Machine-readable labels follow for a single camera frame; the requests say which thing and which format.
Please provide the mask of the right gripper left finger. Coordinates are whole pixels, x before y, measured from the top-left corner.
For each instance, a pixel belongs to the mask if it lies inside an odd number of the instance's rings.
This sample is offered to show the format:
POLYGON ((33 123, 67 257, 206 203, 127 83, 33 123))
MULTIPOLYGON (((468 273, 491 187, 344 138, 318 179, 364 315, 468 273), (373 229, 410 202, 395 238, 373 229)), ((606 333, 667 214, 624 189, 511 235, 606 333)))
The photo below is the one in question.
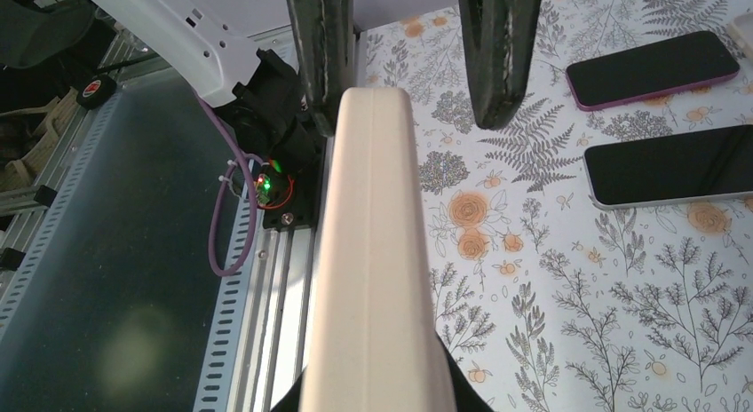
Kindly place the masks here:
POLYGON ((300 398, 303 382, 305 380, 304 368, 297 377, 294 384, 289 388, 286 394, 271 408, 271 412, 298 412, 300 408, 300 398))

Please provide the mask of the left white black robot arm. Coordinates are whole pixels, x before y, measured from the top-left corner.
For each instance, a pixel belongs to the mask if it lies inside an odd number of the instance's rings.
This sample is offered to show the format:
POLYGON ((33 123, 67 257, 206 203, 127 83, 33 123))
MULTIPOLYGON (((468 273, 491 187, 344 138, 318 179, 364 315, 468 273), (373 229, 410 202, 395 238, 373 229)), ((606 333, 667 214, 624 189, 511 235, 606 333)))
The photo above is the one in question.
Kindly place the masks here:
MULTIPOLYGON (((170 63, 204 103, 234 100, 259 65, 250 28, 268 20, 264 0, 92 0, 170 63)), ((476 124, 494 130, 527 88, 541 0, 458 0, 476 124)), ((335 140, 334 180, 385 181, 417 173, 412 111, 397 89, 353 86, 353 0, 286 0, 303 97, 335 140)))

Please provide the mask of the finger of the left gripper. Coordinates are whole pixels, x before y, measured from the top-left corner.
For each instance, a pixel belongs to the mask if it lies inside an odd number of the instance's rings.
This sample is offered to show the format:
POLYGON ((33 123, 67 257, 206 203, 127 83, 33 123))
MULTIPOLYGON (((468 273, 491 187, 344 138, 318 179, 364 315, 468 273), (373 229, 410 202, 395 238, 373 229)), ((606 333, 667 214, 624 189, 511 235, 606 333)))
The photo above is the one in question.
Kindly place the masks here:
POLYGON ((353 0, 287 0, 305 102, 318 132, 335 135, 353 86, 353 0))
POLYGON ((499 130, 527 92, 542 0, 458 0, 475 122, 499 130))

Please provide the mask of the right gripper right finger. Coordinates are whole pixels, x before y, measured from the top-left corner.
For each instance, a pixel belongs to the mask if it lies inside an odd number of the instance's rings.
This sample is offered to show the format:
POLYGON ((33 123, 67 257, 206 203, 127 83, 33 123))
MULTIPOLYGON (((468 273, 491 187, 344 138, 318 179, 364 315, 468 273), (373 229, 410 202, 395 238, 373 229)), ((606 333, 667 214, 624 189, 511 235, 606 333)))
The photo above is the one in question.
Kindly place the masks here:
POLYGON ((456 412, 492 412, 493 409, 477 394, 470 385, 448 348, 439 339, 440 347, 448 364, 456 412))

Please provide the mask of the cased black phone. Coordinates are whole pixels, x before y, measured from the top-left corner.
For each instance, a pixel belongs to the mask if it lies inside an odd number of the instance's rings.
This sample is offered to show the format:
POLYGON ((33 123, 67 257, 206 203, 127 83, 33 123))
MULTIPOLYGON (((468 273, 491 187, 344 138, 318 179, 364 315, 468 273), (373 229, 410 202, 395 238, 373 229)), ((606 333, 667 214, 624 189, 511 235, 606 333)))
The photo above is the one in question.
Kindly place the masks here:
POLYGON ((736 199, 752 194, 752 126, 593 146, 583 163, 604 210, 736 199))
POLYGON ((341 100, 300 407, 456 407, 435 332, 412 108, 399 88, 352 88, 341 100))

